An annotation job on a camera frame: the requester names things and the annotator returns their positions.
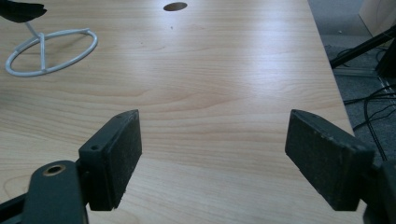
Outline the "black tripod leg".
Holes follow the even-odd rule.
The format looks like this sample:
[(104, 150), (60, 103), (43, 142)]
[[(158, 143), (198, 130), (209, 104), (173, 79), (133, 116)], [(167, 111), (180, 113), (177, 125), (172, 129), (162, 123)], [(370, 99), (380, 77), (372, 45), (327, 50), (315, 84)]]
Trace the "black tripod leg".
[(363, 42), (357, 47), (349, 49), (346, 53), (331, 59), (330, 66), (331, 68), (336, 68), (389, 41), (390, 46), (379, 61), (375, 71), (381, 77), (396, 78), (396, 24), (392, 25), (388, 30), (381, 34)]

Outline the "round black table hole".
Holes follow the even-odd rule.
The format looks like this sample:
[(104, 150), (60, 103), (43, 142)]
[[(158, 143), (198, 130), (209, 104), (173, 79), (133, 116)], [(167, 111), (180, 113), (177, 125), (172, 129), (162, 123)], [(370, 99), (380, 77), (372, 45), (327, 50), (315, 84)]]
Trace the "round black table hole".
[(184, 2), (173, 2), (173, 3), (169, 3), (169, 4), (165, 5), (163, 7), (163, 9), (165, 11), (179, 11), (179, 10), (186, 8), (187, 6), (188, 6), (188, 4), (184, 3)]

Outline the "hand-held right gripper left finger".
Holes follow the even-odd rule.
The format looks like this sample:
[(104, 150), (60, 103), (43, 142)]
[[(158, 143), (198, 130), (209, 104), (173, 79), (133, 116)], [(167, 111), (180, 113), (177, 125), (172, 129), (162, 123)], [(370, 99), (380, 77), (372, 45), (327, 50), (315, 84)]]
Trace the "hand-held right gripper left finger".
[(117, 208), (142, 155), (139, 111), (110, 119), (79, 150), (84, 193), (93, 211)]

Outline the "white wire display rack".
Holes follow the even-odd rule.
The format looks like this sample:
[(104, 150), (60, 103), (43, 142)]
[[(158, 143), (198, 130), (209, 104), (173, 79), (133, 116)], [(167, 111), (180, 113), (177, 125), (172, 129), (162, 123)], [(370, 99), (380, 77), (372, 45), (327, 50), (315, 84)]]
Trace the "white wire display rack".
[[(59, 70), (62, 70), (68, 66), (71, 66), (86, 56), (88, 56), (91, 52), (94, 51), (98, 44), (98, 37), (95, 32), (93, 32), (90, 28), (84, 29), (70, 29), (70, 30), (62, 30), (57, 31), (50, 34), (44, 34), (37, 32), (33, 26), (29, 23), (25, 23), (29, 32), (32, 34), (32, 37), (20, 43), (7, 58), (5, 63), (6, 71), (14, 77), (38, 77), (43, 76), (49, 73), (53, 73)], [(65, 37), (70, 35), (85, 35), (90, 36), (92, 38), (91, 44), (83, 50), (78, 56), (66, 61), (64, 63), (56, 64), (53, 66), (48, 66), (47, 64), (47, 55), (46, 55), (46, 42), (48, 40), (57, 38), (57, 37)], [(35, 71), (17, 71), (12, 67), (12, 64), (15, 60), (26, 50), (33, 46), (39, 46), (39, 67)]]

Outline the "metal floor rail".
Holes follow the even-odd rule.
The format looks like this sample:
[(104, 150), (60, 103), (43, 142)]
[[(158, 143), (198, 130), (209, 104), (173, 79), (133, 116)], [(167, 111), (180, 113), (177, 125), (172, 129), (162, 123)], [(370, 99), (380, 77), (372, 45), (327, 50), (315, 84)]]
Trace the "metal floor rail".
[(380, 77), (374, 70), (341, 67), (332, 72), (344, 101), (365, 98), (374, 92), (396, 93), (396, 78)]

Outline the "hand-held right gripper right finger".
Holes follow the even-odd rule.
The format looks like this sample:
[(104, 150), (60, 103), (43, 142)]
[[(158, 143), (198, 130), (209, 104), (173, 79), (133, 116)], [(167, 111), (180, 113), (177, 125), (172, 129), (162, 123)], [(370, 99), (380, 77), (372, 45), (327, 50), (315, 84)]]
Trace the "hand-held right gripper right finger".
[(333, 210), (357, 209), (361, 174), (373, 163), (373, 149), (326, 119), (293, 109), (285, 152)]

